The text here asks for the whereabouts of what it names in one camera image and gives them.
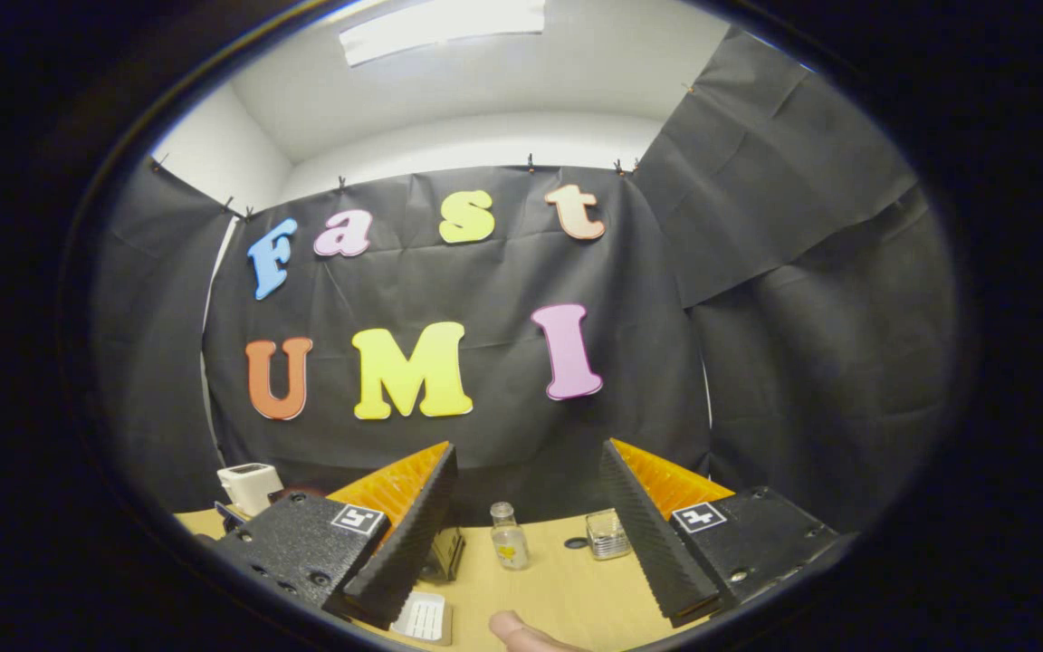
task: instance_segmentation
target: pink letter i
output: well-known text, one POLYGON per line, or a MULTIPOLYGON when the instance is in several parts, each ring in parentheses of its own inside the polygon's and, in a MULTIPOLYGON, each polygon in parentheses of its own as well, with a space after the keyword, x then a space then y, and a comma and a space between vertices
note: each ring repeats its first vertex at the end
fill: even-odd
POLYGON ((582 342, 582 318, 587 310, 579 305, 547 306, 530 319, 545 331, 550 367, 554 375, 545 395, 554 401, 592 394, 601 389, 601 376, 590 370, 587 347, 582 342))

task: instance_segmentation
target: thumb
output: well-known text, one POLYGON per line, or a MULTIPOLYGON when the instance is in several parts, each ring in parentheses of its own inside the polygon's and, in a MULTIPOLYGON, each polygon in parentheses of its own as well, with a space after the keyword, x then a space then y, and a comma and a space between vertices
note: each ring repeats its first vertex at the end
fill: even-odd
POLYGON ((527 626, 516 611, 498 611, 490 615, 489 631, 505 644, 508 652, 588 652, 560 641, 545 632, 527 626))

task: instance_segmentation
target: glass bottle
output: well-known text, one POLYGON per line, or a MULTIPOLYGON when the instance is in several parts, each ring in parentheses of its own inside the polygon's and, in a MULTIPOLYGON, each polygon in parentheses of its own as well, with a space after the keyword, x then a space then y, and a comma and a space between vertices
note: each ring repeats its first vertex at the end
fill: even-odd
POLYGON ((530 565, 530 549, 525 542, 525 532, 517 520, 513 517, 513 506, 509 503, 495 503, 489 508, 493 517, 493 528, 489 536, 493 539, 493 552, 502 566, 520 571, 530 565))

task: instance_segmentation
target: wooden table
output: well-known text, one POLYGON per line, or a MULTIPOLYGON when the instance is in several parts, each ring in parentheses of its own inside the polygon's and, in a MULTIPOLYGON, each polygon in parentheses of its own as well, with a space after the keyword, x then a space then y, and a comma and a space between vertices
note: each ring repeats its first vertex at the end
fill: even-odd
MULTIPOLYGON (((223 521, 215 509, 176 516, 193 533, 223 536, 223 521)), ((527 624, 556 639, 596 652, 611 652, 636 648, 706 622, 699 619, 672 628, 670 620, 659 614, 633 553, 596 561, 588 548, 571 550, 562 546, 567 538, 585 536, 584 516, 523 524, 522 528, 530 545, 529 569, 508 571, 501 566, 489 540, 489 528, 461 528, 466 546, 456 580, 417 581, 415 590, 443 595, 452 604, 452 645, 440 647, 357 624, 419 649, 501 651, 505 646, 490 634, 489 615, 512 609, 527 624)))

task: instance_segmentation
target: white wall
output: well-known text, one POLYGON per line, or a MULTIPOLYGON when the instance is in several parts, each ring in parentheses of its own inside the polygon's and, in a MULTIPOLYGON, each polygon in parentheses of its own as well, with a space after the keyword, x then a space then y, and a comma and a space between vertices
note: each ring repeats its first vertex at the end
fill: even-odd
POLYGON ((152 156, 190 186, 232 210, 277 202, 292 162, 248 115, 231 83, 197 104, 153 149, 152 156))
POLYGON ((662 124, 640 117, 522 113, 464 117, 396 129, 333 148, 293 167, 277 202, 353 183, 459 167, 534 165, 631 169, 662 124))

